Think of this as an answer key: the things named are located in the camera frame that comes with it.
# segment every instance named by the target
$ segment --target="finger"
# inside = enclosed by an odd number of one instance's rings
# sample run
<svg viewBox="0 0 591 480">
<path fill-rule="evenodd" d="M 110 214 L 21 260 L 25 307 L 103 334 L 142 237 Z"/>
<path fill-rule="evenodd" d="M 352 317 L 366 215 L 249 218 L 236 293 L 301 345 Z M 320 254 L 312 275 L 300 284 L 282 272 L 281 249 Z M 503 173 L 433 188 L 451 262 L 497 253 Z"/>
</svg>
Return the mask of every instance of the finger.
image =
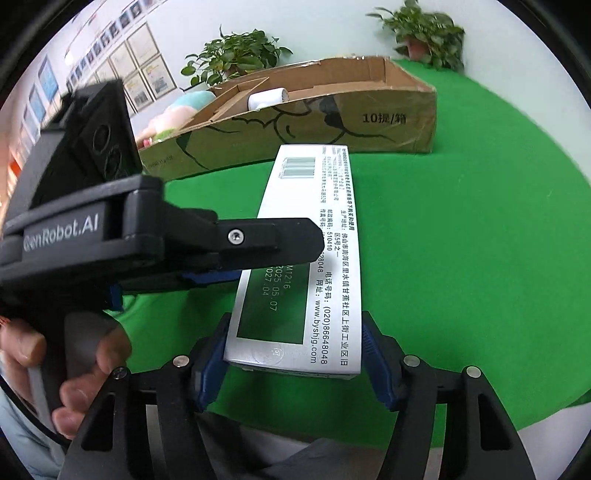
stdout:
<svg viewBox="0 0 591 480">
<path fill-rule="evenodd" d="M 96 364 L 109 375 L 116 367 L 125 365 L 131 355 L 131 342 L 121 325 L 106 335 L 96 349 Z"/>
<path fill-rule="evenodd" d="M 45 337 L 21 320 L 14 319 L 0 329 L 0 349 L 24 367 L 36 367 L 47 350 Z"/>
<path fill-rule="evenodd" d="M 53 411 L 51 419 L 57 431 L 71 440 L 78 433 L 80 424 L 84 420 L 84 414 L 66 407 L 60 407 Z"/>
<path fill-rule="evenodd" d="M 92 373 L 66 380 L 60 387 L 61 402 L 70 410 L 86 413 L 106 379 L 95 367 Z"/>
<path fill-rule="evenodd" d="M 31 394 L 29 374 L 26 367 L 5 352 L 2 353 L 2 365 L 4 366 L 4 375 L 8 384 L 22 398 L 33 404 L 33 395 Z"/>
</svg>

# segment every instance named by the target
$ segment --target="white cylinder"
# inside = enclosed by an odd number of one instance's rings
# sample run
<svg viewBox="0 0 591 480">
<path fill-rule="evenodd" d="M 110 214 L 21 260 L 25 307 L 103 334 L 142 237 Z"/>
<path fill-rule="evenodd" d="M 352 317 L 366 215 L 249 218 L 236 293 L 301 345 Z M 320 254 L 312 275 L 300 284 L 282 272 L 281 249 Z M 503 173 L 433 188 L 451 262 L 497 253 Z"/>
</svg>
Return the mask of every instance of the white cylinder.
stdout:
<svg viewBox="0 0 591 480">
<path fill-rule="evenodd" d="M 248 109 L 250 111 L 260 110 L 266 106 L 277 105 L 289 101 L 289 95 L 284 88 L 273 88 L 264 92 L 253 93 L 248 98 Z"/>
</svg>

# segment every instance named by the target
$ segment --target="plush toy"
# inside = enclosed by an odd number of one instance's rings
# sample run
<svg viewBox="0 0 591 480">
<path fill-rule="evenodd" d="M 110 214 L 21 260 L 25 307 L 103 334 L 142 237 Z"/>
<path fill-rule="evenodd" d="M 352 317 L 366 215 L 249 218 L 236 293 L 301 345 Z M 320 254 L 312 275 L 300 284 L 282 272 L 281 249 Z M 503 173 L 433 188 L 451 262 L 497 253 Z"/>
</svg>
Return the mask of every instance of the plush toy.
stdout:
<svg viewBox="0 0 591 480">
<path fill-rule="evenodd" d="M 215 99 L 216 96 L 208 90 L 186 93 L 177 98 L 163 113 L 150 120 L 147 128 L 135 137 L 136 145 L 138 148 L 147 147 L 153 142 L 164 140 Z"/>
</svg>

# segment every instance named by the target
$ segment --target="blue sleeve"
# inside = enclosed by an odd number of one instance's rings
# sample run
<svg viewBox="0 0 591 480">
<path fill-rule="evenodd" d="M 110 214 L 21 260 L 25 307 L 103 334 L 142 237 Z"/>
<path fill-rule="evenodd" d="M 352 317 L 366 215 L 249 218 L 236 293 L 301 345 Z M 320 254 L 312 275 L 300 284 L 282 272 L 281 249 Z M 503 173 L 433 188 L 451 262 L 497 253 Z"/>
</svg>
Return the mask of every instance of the blue sleeve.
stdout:
<svg viewBox="0 0 591 480">
<path fill-rule="evenodd" d="M 22 464 L 35 480 L 56 480 L 60 473 L 50 452 L 51 441 L 12 404 L 0 389 L 0 427 Z"/>
</svg>

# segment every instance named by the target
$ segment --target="green leaves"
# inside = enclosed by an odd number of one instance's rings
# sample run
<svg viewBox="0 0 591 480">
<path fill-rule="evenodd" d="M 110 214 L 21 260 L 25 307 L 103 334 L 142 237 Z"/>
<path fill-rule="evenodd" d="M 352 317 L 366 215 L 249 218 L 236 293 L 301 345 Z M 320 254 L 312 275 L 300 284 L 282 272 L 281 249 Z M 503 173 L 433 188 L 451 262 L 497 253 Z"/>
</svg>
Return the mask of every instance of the green leaves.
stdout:
<svg viewBox="0 0 591 480">
<path fill-rule="evenodd" d="M 190 77 L 193 75 L 197 70 L 195 67 L 187 66 L 181 70 L 181 75 L 185 75 L 185 77 Z"/>
<path fill-rule="evenodd" d="M 229 61 L 234 60 L 234 52 L 232 50 L 225 51 L 222 54 L 222 60 L 224 62 L 229 62 Z"/>
<path fill-rule="evenodd" d="M 425 43 L 429 54 L 420 60 L 436 69 L 450 68 L 463 71 L 462 50 L 465 31 L 454 25 L 452 18 L 443 12 L 423 12 L 417 0 L 405 0 L 404 6 L 392 12 L 384 7 L 375 7 L 367 17 L 379 18 L 384 27 L 392 30 L 396 42 L 401 44 L 409 38 Z M 405 45 L 396 46 L 395 50 L 408 56 Z"/>
<path fill-rule="evenodd" d="M 435 44 L 435 45 L 443 45 L 444 40 L 443 38 L 441 38 L 439 35 L 431 35 L 431 41 Z"/>
<path fill-rule="evenodd" d="M 241 70 L 261 70 L 265 68 L 262 61 L 256 57 L 239 58 L 236 66 Z"/>
<path fill-rule="evenodd" d="M 219 27 L 220 38 L 215 38 L 203 46 L 197 55 L 191 53 L 185 57 L 187 65 L 181 74 L 191 77 L 191 86 L 207 83 L 212 86 L 267 67 L 275 67 L 282 54 L 292 54 L 286 47 L 279 47 L 277 37 L 271 37 L 256 28 L 252 32 L 224 35 Z"/>
</svg>

